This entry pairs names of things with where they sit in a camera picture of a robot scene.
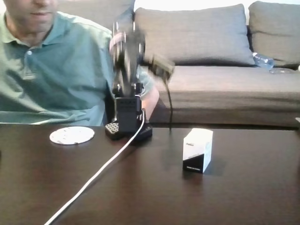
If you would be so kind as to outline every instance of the robotic arm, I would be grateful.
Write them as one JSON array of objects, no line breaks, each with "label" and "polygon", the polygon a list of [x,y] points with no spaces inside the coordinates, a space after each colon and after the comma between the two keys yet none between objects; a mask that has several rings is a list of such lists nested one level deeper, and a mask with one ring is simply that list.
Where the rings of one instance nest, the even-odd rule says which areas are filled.
[{"label": "robotic arm", "polygon": [[[132,136],[139,129],[145,116],[140,95],[143,84],[138,79],[138,67],[144,62],[145,36],[135,26],[126,32],[120,32],[118,23],[113,25],[113,39],[110,45],[116,78],[112,92],[115,95],[116,121],[106,125],[105,131],[112,139]],[[161,57],[153,57],[149,70],[167,82],[175,64]],[[145,123],[140,132],[143,138],[152,136],[152,127]]]}]

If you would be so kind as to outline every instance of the sofa seat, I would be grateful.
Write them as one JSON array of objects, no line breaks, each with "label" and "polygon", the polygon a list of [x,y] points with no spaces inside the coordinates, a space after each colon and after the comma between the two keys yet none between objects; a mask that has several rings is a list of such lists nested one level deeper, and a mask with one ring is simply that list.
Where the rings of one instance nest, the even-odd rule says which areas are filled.
[{"label": "sofa seat", "polygon": [[[151,123],[169,122],[170,104],[159,78],[160,100]],[[299,126],[300,73],[271,74],[258,67],[176,66],[169,82],[173,123]]]}]

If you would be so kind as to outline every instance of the man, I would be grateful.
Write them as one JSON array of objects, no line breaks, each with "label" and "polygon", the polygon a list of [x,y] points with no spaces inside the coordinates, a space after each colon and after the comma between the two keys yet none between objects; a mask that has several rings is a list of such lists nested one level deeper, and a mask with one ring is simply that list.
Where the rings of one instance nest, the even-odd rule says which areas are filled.
[{"label": "man", "polygon": [[[0,123],[102,126],[115,78],[111,32],[57,12],[58,0],[4,0],[0,18]],[[150,118],[159,93],[139,69]]]}]

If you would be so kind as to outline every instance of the green polo shirt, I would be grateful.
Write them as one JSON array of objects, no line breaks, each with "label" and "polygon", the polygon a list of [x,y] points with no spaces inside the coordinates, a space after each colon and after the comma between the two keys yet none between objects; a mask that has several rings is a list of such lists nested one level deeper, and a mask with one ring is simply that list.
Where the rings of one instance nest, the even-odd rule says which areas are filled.
[{"label": "green polo shirt", "polygon": [[[0,123],[102,126],[115,78],[110,30],[58,12],[39,47],[12,36],[0,18]],[[153,80],[139,70],[142,98]]]}]

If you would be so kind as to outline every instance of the man's arm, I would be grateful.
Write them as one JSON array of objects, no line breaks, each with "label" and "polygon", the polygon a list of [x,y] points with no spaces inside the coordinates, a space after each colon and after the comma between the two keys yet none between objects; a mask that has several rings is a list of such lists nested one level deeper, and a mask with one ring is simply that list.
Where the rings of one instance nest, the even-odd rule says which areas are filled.
[{"label": "man's arm", "polygon": [[145,69],[139,67],[137,73],[139,75],[139,80],[144,87],[144,92],[141,94],[142,108],[145,109],[146,119],[149,120],[156,104],[158,103],[159,92],[155,86],[153,78]]},{"label": "man's arm", "polygon": [[150,119],[153,110],[158,103],[159,92],[155,86],[142,98],[142,108],[146,111],[147,120]]}]

